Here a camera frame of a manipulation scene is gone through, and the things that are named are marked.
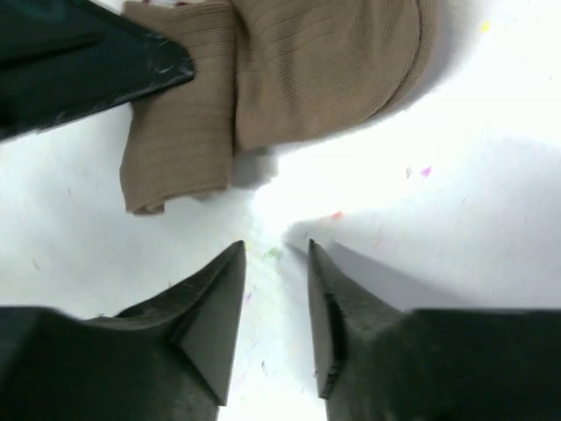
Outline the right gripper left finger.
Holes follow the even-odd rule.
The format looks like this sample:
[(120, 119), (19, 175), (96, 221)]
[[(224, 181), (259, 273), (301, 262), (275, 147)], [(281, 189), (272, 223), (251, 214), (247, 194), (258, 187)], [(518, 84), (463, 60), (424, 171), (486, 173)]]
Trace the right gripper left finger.
[(227, 402), (245, 245), (113, 317), (1, 309), (4, 420), (214, 420)]

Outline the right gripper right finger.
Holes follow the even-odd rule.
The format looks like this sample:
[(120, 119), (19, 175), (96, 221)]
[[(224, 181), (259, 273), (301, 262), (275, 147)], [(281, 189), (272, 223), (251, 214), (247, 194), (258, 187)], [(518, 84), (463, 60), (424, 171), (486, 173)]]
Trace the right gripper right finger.
[(558, 310), (397, 310), (309, 243), (316, 389), (331, 420), (557, 420)]

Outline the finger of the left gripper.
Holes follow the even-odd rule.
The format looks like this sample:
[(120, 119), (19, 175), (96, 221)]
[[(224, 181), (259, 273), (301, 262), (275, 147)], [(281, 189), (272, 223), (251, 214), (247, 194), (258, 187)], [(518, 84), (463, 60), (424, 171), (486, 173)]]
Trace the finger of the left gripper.
[(43, 131), (195, 77), (188, 51), (91, 1), (1, 3), (1, 138)]

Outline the tan sock with maroon cuff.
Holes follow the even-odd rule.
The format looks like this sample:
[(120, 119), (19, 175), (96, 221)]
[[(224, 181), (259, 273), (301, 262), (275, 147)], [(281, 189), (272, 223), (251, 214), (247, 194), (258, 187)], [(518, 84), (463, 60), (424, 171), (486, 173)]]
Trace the tan sock with maroon cuff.
[(186, 48), (193, 81), (134, 101), (125, 208), (225, 189), (238, 152), (332, 134), (390, 109), (426, 68), (434, 1), (129, 1), (123, 15)]

